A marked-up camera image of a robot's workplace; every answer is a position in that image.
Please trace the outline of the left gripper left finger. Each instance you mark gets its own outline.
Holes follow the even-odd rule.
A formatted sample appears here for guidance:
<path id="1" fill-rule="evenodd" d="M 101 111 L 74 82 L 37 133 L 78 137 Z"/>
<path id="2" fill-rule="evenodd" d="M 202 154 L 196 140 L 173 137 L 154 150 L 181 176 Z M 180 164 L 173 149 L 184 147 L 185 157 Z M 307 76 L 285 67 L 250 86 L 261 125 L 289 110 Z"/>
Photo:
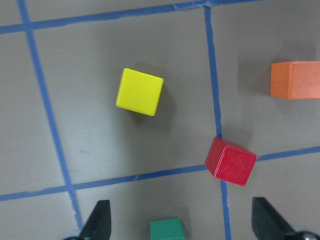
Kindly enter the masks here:
<path id="1" fill-rule="evenodd" d="M 109 200 L 99 200 L 83 226 L 81 240 L 109 240 L 112 233 L 111 205 Z"/>

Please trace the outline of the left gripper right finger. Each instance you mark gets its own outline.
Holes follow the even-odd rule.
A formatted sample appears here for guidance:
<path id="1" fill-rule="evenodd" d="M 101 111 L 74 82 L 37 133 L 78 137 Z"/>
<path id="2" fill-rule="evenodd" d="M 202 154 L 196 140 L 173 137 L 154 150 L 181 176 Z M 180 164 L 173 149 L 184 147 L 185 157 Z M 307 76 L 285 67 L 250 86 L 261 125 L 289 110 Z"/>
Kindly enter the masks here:
<path id="1" fill-rule="evenodd" d="M 299 240 L 300 236 L 265 197 L 252 198 L 251 227 L 258 240 Z"/>

